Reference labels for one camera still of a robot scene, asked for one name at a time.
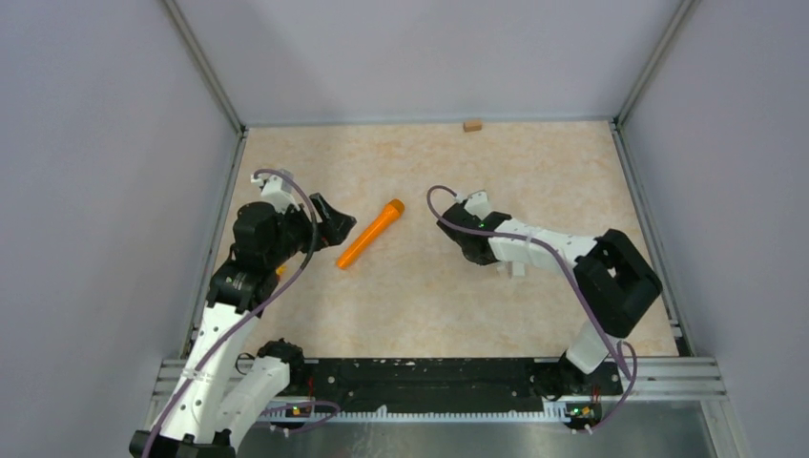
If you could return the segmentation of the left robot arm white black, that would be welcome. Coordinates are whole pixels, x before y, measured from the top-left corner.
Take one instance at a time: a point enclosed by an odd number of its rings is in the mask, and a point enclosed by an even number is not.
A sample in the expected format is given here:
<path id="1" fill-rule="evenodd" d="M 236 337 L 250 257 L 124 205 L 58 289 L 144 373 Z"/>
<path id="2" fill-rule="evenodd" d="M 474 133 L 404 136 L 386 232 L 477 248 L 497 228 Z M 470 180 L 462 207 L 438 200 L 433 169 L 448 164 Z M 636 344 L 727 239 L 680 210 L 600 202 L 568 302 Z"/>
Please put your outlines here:
<path id="1" fill-rule="evenodd" d="M 342 244 L 355 224 L 318 193 L 302 204 L 280 193 L 238 209 L 235 240 L 211 278 L 197 339 L 166 406 L 149 429 L 134 433 L 134 457 L 234 457 L 270 401 L 302 389 L 302 351 L 285 340 L 272 342 L 233 389 L 226 386 L 261 305 L 286 288 L 278 268 L 298 253 Z"/>

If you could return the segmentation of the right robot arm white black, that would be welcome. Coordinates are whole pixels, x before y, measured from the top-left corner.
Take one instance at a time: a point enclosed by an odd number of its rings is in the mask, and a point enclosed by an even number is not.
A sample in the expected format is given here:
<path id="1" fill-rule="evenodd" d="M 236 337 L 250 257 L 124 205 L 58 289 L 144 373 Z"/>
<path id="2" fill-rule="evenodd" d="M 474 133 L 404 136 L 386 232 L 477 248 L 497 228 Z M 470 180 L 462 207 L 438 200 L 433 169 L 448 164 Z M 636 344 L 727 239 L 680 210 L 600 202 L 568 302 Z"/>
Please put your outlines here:
<path id="1" fill-rule="evenodd" d="M 525 264 L 563 277 L 587 320 L 561 357 L 559 379 L 572 393 L 597 382 L 597 368 L 614 358 L 662 293 L 662 282 L 629 237 L 616 229 L 574 236 L 491 212 L 484 218 L 455 205 L 438 227 L 478 265 Z"/>

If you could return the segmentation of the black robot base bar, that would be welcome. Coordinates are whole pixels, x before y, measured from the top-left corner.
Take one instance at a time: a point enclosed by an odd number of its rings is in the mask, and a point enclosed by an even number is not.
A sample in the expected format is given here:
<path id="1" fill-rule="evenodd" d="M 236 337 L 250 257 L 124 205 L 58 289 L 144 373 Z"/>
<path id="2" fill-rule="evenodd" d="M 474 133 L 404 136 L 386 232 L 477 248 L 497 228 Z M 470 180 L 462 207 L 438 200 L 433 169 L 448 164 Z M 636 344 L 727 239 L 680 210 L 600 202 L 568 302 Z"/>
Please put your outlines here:
<path id="1" fill-rule="evenodd" d="M 614 363 L 584 375 L 559 359 L 323 358 L 294 364 L 285 398 L 325 400 L 344 413 L 483 414 L 540 412 L 552 401 L 619 396 Z"/>

